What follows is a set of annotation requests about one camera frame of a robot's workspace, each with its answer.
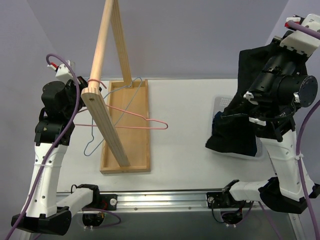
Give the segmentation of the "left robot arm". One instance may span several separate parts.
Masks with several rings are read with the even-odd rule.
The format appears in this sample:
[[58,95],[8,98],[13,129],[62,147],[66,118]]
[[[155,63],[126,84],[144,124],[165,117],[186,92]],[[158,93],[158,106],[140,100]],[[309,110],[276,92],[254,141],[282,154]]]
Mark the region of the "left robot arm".
[[62,161],[75,128],[73,120],[85,105],[77,99],[77,90],[86,87],[85,80],[79,77],[77,82],[56,80],[42,88],[44,107],[35,127],[31,185],[21,213],[11,219],[13,229],[63,236],[77,212],[100,206],[100,190],[94,184],[81,184],[69,196],[57,201]]

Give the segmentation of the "dark blue denim skirt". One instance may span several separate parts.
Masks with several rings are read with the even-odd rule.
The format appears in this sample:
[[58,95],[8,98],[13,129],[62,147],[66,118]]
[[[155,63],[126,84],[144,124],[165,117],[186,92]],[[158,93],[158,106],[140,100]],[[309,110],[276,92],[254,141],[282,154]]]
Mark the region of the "dark blue denim skirt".
[[254,157],[257,153],[255,131],[245,117],[225,117],[217,112],[212,120],[206,147],[219,153]]

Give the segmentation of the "black pleated skirt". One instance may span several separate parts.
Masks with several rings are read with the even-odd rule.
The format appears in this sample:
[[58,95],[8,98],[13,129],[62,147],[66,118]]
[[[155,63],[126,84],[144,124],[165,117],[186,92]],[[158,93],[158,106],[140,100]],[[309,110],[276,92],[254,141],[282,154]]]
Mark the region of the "black pleated skirt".
[[237,91],[222,112],[225,117],[245,117],[255,137],[281,142],[296,130],[294,114],[311,105],[317,95],[317,79],[312,75],[275,75],[262,72],[271,47],[240,51]]

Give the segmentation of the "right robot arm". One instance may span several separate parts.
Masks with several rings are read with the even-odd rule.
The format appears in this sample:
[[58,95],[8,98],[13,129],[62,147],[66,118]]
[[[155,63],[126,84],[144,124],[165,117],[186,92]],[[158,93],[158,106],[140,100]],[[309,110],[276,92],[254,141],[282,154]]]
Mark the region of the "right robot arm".
[[253,157],[260,140],[275,176],[233,180],[222,193],[225,205],[258,201],[276,212],[300,214],[319,196],[319,184],[304,169],[294,121],[295,113],[317,96],[318,82],[307,74],[307,60],[307,54],[291,51],[276,39],[239,53],[236,94],[214,117],[206,147]]

